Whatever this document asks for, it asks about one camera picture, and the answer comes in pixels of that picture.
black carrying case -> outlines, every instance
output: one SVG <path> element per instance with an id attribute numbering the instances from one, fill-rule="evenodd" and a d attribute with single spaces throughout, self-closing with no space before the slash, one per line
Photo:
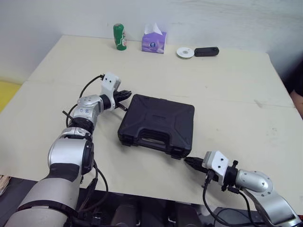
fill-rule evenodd
<path id="1" fill-rule="evenodd" d="M 118 137 L 124 145 L 161 150 L 181 159 L 192 148 L 194 112 L 192 105 L 136 94 Z"/>

tissue box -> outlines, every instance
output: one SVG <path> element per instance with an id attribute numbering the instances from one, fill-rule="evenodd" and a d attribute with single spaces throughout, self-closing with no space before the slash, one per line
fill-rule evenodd
<path id="1" fill-rule="evenodd" d="M 142 38 L 142 51 L 164 53 L 166 32 L 161 31 L 161 33 L 162 34 L 152 32 L 149 34 L 144 34 Z"/>

green beverage can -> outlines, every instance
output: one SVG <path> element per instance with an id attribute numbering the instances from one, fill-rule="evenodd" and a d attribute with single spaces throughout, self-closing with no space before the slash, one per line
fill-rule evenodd
<path id="1" fill-rule="evenodd" d="M 125 31 L 122 24 L 114 25 L 114 38 L 118 50 L 123 51 L 126 49 Z"/>

beige table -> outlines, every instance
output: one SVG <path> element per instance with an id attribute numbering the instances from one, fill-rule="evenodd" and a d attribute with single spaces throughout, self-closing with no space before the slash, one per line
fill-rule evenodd
<path id="1" fill-rule="evenodd" d="M 47 153 L 65 127 L 62 110 L 77 101 L 93 77 L 111 71 L 120 89 L 195 106 L 189 156 L 220 150 L 238 168 L 269 175 L 278 192 L 303 213 L 303 123 L 266 53 L 221 49 L 216 57 L 183 60 L 179 46 L 165 54 L 126 51 L 110 39 L 63 36 L 0 114 L 0 174 L 40 180 L 48 174 Z M 85 95 L 99 94 L 100 82 Z M 205 175 L 163 152 L 122 146 L 117 129 L 124 113 L 98 117 L 95 157 L 111 192 L 202 203 Z M 83 187 L 93 177 L 85 175 Z M 99 190 L 104 190 L 100 182 Z M 212 183 L 215 206 L 245 208 L 242 198 Z"/>

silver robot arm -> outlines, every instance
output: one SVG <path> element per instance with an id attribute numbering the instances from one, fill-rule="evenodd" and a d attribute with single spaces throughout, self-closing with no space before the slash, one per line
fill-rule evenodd
<path id="1" fill-rule="evenodd" d="M 214 170 L 222 190 L 243 190 L 254 202 L 257 211 L 270 227 L 294 227 L 301 223 L 288 202 L 273 187 L 270 178 L 257 171 L 238 170 L 237 161 L 228 166 L 229 160 L 220 151 L 207 152 L 202 169 Z"/>
<path id="2" fill-rule="evenodd" d="M 68 217 L 78 215 L 76 209 L 83 175 L 93 166 L 92 134 L 97 116 L 114 110 L 131 92 L 120 91 L 120 79 L 103 76 L 102 95 L 79 98 L 68 128 L 52 144 L 48 154 L 49 174 L 29 191 L 5 227 L 63 226 Z"/>

